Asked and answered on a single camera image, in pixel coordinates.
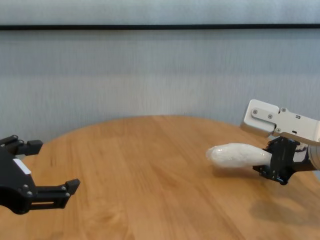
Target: gray wall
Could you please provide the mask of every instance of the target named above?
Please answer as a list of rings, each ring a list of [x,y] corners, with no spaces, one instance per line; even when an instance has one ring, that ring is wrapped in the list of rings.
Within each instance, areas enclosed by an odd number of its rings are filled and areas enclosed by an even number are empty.
[[[138,115],[241,122],[256,98],[320,119],[319,30],[0,32],[0,136]]]

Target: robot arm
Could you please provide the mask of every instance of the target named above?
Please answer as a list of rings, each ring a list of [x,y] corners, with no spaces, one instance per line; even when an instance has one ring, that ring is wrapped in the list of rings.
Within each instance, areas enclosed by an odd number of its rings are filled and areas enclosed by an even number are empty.
[[[0,139],[0,205],[15,214],[63,209],[80,184],[74,179],[58,186],[35,185],[31,171],[16,155],[36,155],[42,145],[40,140],[24,143],[16,135]]]
[[[286,185],[295,172],[320,170],[320,121],[253,99],[241,128],[264,137],[278,137],[263,149],[272,154],[270,165],[253,166],[261,176]],[[309,146],[304,159],[296,162],[294,155],[301,143]]]

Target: round table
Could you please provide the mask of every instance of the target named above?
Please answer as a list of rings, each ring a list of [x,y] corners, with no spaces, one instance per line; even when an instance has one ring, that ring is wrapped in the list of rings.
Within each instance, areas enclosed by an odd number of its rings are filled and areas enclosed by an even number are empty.
[[[184,116],[125,118],[84,127],[26,157],[37,185],[81,184],[65,209],[0,208],[0,239],[278,240],[320,238],[320,183],[286,186],[206,159],[214,145],[267,140]]]

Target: black mount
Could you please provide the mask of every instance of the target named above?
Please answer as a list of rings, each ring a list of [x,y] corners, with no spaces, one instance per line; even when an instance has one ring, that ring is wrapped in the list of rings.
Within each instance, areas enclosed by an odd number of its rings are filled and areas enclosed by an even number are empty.
[[[16,155],[38,154],[42,145],[40,140],[25,143],[16,135],[0,139],[0,205],[15,214],[26,214],[29,210],[63,209],[80,184],[78,179],[74,179],[58,186],[35,185],[31,174],[15,160]]]
[[[272,154],[270,166],[259,165],[252,168],[262,177],[276,181],[281,185],[286,185],[295,172],[316,170],[309,160],[308,151],[306,151],[303,161],[294,162],[296,147],[299,145],[300,142],[278,137],[268,142],[268,146],[263,149]]]

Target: white label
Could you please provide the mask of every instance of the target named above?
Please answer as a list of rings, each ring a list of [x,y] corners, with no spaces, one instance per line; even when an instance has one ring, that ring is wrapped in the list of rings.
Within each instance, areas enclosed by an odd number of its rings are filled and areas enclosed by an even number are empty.
[[[13,161],[18,165],[18,167],[24,172],[24,174],[31,174],[31,171],[27,166],[19,159],[19,158],[14,158]]]

